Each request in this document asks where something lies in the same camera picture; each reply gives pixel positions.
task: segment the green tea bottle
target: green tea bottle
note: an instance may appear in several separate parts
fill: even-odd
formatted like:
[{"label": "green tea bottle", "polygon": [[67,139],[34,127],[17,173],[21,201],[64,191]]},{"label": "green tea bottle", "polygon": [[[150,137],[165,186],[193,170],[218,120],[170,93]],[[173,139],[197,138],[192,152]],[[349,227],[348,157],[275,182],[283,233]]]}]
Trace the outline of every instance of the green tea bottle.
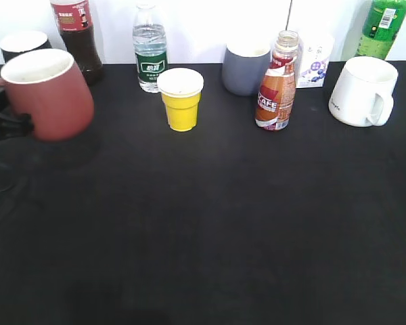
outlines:
[{"label": "green tea bottle", "polygon": [[406,0],[373,0],[356,56],[386,59],[406,16]]}]

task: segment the black cup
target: black cup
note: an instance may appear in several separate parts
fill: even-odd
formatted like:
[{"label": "black cup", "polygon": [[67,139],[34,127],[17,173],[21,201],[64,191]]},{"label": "black cup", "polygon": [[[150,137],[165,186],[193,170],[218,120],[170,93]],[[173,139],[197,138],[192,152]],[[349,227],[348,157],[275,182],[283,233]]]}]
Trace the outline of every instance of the black cup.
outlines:
[{"label": "black cup", "polygon": [[0,41],[5,63],[14,57],[36,49],[51,49],[48,36],[37,30],[24,30],[6,35]]},{"label": "black cup", "polygon": [[227,44],[223,62],[223,83],[239,96],[256,95],[271,62],[271,46],[242,39]]}]

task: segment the white mug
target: white mug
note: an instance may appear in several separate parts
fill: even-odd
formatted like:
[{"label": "white mug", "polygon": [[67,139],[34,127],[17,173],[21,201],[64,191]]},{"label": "white mug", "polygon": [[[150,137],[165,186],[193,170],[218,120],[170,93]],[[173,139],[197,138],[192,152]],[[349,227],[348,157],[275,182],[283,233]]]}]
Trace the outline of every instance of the white mug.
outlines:
[{"label": "white mug", "polygon": [[394,107],[392,92],[397,69],[377,58],[350,59],[341,72],[330,99],[330,112],[354,127],[384,125]]}]

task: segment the red mug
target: red mug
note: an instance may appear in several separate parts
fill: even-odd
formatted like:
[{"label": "red mug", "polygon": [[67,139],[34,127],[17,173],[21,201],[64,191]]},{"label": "red mug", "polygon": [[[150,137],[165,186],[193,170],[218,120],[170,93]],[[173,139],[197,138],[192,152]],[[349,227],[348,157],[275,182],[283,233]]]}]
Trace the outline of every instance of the red mug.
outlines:
[{"label": "red mug", "polygon": [[12,111],[30,114],[33,135],[43,141],[69,139],[93,119],[93,98],[74,58],[61,49],[24,53],[3,66]]}]

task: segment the cola bottle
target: cola bottle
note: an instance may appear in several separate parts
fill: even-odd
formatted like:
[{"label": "cola bottle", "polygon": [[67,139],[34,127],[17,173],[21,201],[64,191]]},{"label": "cola bottle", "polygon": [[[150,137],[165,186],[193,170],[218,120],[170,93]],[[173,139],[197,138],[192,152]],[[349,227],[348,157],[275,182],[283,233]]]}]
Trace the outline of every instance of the cola bottle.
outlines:
[{"label": "cola bottle", "polygon": [[89,0],[50,0],[66,49],[74,56],[88,85],[103,77],[97,54]]}]

